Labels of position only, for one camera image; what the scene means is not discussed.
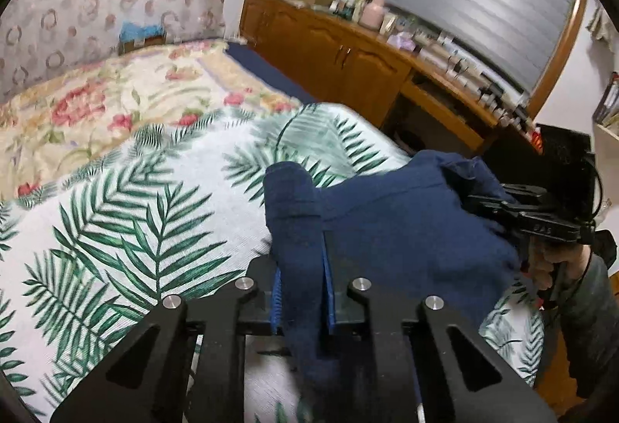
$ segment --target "floral bedspread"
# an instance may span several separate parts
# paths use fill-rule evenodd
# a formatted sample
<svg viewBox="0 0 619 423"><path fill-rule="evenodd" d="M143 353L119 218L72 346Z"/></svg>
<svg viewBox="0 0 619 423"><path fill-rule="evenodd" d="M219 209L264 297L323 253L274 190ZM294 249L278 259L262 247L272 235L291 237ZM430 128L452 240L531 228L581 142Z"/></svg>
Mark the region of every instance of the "floral bedspread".
<svg viewBox="0 0 619 423"><path fill-rule="evenodd" d="M326 187L407 161L341 106L271 114L224 103L196 116L143 125L71 174L0 204L0 368L42 422L163 296L208 295L268 253L270 164L296 161ZM544 331L524 281L480 333L533 382ZM276 337L248 342L247 423L312 421L282 346Z"/></svg>
<svg viewBox="0 0 619 423"><path fill-rule="evenodd" d="M149 124L189 126L224 106L272 113L299 104L224 51L225 41L159 46L94 63L0 106L0 199L39 188Z"/></svg>

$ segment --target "hand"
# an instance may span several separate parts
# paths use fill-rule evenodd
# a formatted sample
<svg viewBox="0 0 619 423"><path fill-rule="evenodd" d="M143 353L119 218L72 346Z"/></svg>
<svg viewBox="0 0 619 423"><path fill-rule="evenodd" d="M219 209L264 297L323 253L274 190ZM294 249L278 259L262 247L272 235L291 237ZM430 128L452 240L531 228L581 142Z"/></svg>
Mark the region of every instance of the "hand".
<svg viewBox="0 0 619 423"><path fill-rule="evenodd" d="M580 280L589 264L591 249L588 245L551 245L538 238L531 238L528 247L528 272L539 290L552 287L553 264L566 262L566 277Z"/></svg>

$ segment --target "blue towel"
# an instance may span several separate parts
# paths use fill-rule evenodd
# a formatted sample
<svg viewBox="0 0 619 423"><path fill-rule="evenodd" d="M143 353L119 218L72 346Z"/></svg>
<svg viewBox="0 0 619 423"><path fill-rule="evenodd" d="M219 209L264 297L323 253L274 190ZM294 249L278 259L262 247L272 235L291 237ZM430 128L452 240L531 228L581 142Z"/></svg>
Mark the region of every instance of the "blue towel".
<svg viewBox="0 0 619 423"><path fill-rule="evenodd" d="M460 198L513 199L485 163L419 152L399 170L316 189L298 164L277 163L264 178L267 227L280 272L287 345L315 387L337 383L321 351L324 231L337 252L373 284L410 298L439 295L479 326L520 267L505 229L462 209Z"/></svg>
<svg viewBox="0 0 619 423"><path fill-rule="evenodd" d="M137 39L149 39L158 35L165 35L165 30L161 25L140 26L131 22L123 22L120 31L120 42L131 42Z"/></svg>

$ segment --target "wooden cabinet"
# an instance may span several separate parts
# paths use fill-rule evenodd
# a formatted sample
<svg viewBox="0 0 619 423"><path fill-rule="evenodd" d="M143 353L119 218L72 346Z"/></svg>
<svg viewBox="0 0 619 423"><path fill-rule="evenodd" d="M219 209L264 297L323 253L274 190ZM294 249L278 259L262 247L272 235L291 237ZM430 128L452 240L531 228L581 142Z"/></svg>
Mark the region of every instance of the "wooden cabinet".
<svg viewBox="0 0 619 423"><path fill-rule="evenodd" d="M356 41L342 59L342 103L380 127L409 72L386 48Z"/></svg>
<svg viewBox="0 0 619 423"><path fill-rule="evenodd" d="M349 39L341 29L322 20L306 20L300 45L304 65L299 83L321 101L342 101L342 52Z"/></svg>
<svg viewBox="0 0 619 423"><path fill-rule="evenodd" d="M376 127L385 123L399 94L473 150L497 124L476 99L429 63L336 17L282 0L245 0L241 34L317 100L347 105ZM418 77L423 85L411 84ZM433 89L421 89L425 85Z"/></svg>
<svg viewBox="0 0 619 423"><path fill-rule="evenodd" d="M304 25L298 10L289 5L276 6L265 27L258 53L293 81L303 85L302 69Z"/></svg>
<svg viewBox="0 0 619 423"><path fill-rule="evenodd" d="M241 34L320 101L342 103L380 127L410 66L350 23L282 0L245 0Z"/></svg>
<svg viewBox="0 0 619 423"><path fill-rule="evenodd" d="M257 50L264 41L264 32L272 18L274 0L245 0L241 15L240 30L253 49Z"/></svg>

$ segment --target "metal screw head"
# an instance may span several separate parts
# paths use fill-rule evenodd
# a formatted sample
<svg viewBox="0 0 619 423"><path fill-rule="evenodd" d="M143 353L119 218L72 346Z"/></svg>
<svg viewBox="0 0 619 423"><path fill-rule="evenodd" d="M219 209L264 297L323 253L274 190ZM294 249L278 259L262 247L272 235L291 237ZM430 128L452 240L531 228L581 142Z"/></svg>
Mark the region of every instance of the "metal screw head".
<svg viewBox="0 0 619 423"><path fill-rule="evenodd" d="M369 290L369 288L372 286L372 282L369 281L367 278L355 278L352 281L352 286L354 287L354 289L360 290L360 292L365 292L366 290Z"/></svg>
<svg viewBox="0 0 619 423"><path fill-rule="evenodd" d="M243 276L234 282L234 286L239 290L249 290L254 286L254 281L249 276Z"/></svg>
<svg viewBox="0 0 619 423"><path fill-rule="evenodd" d="M437 295L426 297L425 303L428 308L434 311L441 310L445 306L445 301Z"/></svg>
<svg viewBox="0 0 619 423"><path fill-rule="evenodd" d="M169 310L175 310L181 305L183 299L180 295L167 295L163 298L163 306Z"/></svg>

